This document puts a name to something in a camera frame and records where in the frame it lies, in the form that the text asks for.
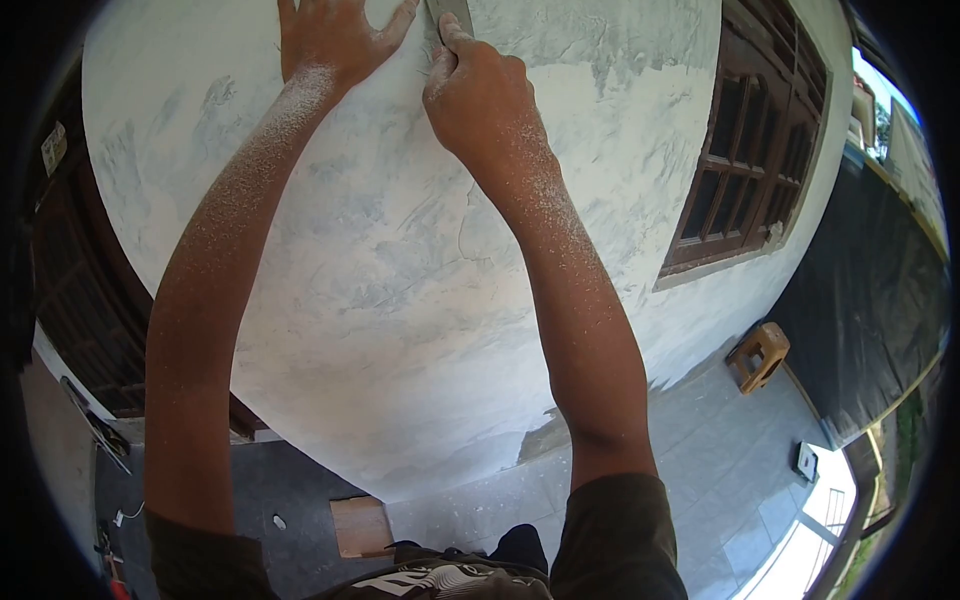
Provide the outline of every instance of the hand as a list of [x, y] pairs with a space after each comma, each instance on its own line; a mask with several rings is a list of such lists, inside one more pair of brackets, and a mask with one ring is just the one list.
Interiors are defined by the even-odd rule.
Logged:
[[283, 81], [301, 71], [330, 69], [336, 91], [347, 93], [400, 47], [420, 0], [402, 0], [382, 31], [370, 26], [367, 0], [278, 0]]
[[523, 60], [473, 39], [451, 13], [441, 17], [440, 32], [445, 46], [434, 50], [423, 91], [440, 143], [460, 158], [494, 204], [538, 192], [544, 177], [559, 178]]

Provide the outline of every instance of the black shirt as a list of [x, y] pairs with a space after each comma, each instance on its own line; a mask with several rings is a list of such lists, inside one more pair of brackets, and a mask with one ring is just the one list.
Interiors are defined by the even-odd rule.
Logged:
[[[276, 599], [258, 541], [146, 517], [161, 598]], [[397, 559], [309, 600], [686, 598], [666, 490], [650, 475], [603, 477], [570, 495], [549, 579], [478, 555], [449, 561], [420, 550]]]

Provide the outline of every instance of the trowel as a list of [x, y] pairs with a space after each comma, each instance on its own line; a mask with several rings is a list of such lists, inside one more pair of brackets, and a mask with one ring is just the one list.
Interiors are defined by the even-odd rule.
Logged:
[[440, 17], [448, 12], [460, 19], [460, 25], [464, 31], [473, 36], [473, 19], [470, 18], [470, 6], [467, 0], [426, 0], [426, 8], [433, 17], [433, 24], [436, 29], [429, 35], [431, 37], [440, 35]]

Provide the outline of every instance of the grass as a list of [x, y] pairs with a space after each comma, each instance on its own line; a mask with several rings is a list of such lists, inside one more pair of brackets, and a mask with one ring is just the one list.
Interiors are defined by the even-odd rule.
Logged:
[[[914, 391], [897, 408], [897, 455], [893, 464], [894, 489], [886, 489], [886, 473], [881, 472], [878, 478], [879, 494], [890, 496], [893, 506], [901, 506], [910, 490], [910, 475], [913, 472], [913, 466], [920, 460], [923, 436], [924, 436], [924, 402], [920, 398], [920, 393]], [[837, 600], [849, 598], [856, 588], [857, 582], [866, 572], [870, 560], [880, 546], [885, 531], [878, 531], [864, 541], [857, 544], [853, 550], [853, 558], [850, 562], [850, 568], [844, 575], [843, 580], [838, 584], [836, 594], [833, 596]]]
[[860, 576], [866, 571], [867, 565], [870, 564], [870, 559], [874, 557], [877, 543], [882, 535], [882, 532], [878, 532], [866, 538], [864, 541], [857, 543], [856, 549], [853, 550], [853, 559], [850, 562], [850, 568], [847, 569], [847, 574], [844, 575], [843, 581], [837, 586], [837, 593], [833, 596], [834, 598], [840, 600], [850, 597], [851, 592], [853, 592], [856, 584], [860, 581]]
[[913, 466], [920, 460], [922, 436], [924, 433], [924, 402], [920, 392], [903, 401], [897, 409], [897, 463], [893, 503], [902, 505], [910, 490], [910, 474]]

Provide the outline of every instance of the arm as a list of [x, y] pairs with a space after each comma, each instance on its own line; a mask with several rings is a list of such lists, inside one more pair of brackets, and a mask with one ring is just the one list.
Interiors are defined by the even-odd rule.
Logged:
[[523, 61], [441, 22], [445, 48], [423, 101], [516, 236], [530, 275], [550, 387], [573, 441], [572, 486], [657, 474], [647, 380], [634, 333], [566, 192]]
[[365, 0], [279, 0], [286, 85], [187, 224], [147, 335], [144, 493], [152, 513], [233, 533], [229, 384], [233, 349], [276, 206], [324, 117], [403, 41], [419, 0], [382, 31]]

